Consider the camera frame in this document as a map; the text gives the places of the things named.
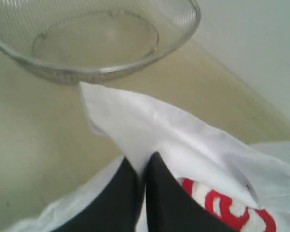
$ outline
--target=white plastic bag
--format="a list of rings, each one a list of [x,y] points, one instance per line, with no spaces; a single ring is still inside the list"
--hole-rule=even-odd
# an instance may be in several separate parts
[[[290,163],[152,97],[86,83],[81,90],[93,131],[112,138],[140,175],[158,151],[175,177],[290,214]]]

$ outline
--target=metal strainer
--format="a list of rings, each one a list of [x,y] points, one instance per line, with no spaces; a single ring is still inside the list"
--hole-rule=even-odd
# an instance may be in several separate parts
[[[0,50],[64,83],[127,75],[184,44],[192,0],[0,0]]]

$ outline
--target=white wall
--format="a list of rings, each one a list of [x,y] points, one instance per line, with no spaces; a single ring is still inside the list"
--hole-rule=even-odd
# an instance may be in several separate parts
[[[290,0],[197,0],[196,40],[290,119]]]

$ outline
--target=beige countertop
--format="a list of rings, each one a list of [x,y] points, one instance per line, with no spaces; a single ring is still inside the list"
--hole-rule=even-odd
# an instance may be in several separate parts
[[[289,121],[191,42],[104,84],[179,106],[246,143],[290,140]],[[0,229],[38,215],[118,155],[89,131],[78,86],[36,78],[0,52]]]

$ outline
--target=red and white pattern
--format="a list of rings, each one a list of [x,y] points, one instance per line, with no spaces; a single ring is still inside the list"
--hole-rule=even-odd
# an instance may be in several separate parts
[[[265,209],[249,208],[200,182],[184,179],[182,186],[199,205],[238,232],[276,232],[276,223]]]

